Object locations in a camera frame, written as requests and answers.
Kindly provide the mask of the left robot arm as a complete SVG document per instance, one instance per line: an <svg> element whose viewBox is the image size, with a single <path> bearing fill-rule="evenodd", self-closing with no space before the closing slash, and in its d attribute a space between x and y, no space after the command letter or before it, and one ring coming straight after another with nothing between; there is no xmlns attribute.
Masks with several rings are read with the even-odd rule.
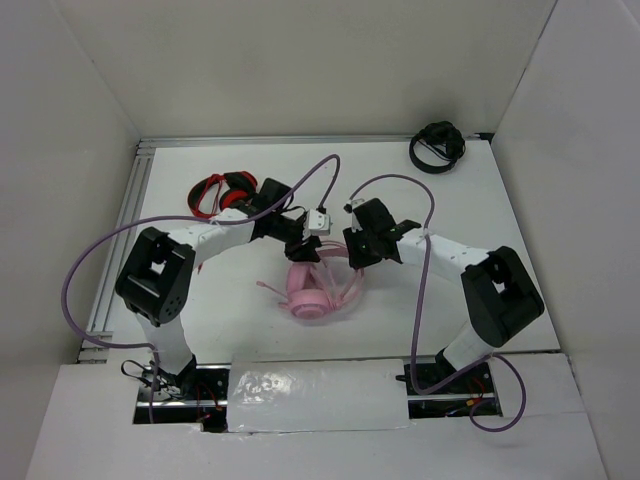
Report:
<svg viewBox="0 0 640 480"><path fill-rule="evenodd" d="M174 231L144 229L116 281L115 292L153 346L152 365L163 389L176 399L197 387L197 360L182 321L197 266L235 247L270 237L284 244L293 262L318 262L321 241L311 233L310 214L286 215L293 196L286 185L268 178L259 191L230 195L218 215Z"/></svg>

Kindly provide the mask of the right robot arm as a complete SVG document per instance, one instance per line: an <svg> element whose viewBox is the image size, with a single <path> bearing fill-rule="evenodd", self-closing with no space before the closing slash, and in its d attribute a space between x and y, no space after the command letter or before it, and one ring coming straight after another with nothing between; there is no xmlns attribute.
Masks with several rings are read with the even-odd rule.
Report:
<svg viewBox="0 0 640 480"><path fill-rule="evenodd" d="M417 364L428 275L462 288L468 320L436 355L436 379L444 390L460 391L471 379L470 364L503 347L545 312L542 296L514 249L470 247L433 234L415 221L397 222L377 198L352 200L345 211L352 218L352 225L343 230L352 268L390 260L422 269L410 347L412 366Z"/></svg>

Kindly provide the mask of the pink headphones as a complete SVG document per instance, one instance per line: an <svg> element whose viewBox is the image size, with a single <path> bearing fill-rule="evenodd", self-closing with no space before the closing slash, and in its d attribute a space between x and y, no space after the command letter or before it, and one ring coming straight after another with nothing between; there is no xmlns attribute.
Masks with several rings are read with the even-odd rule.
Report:
<svg viewBox="0 0 640 480"><path fill-rule="evenodd" d="M320 247L319 257L318 263L292 263L284 291L262 281L257 281L256 285L279 295L282 298L279 307L296 319L315 321L327 317L359 298L364 285L364 270L353 270L346 283L339 286L332 261L348 259L346 245L333 240L325 241Z"/></svg>

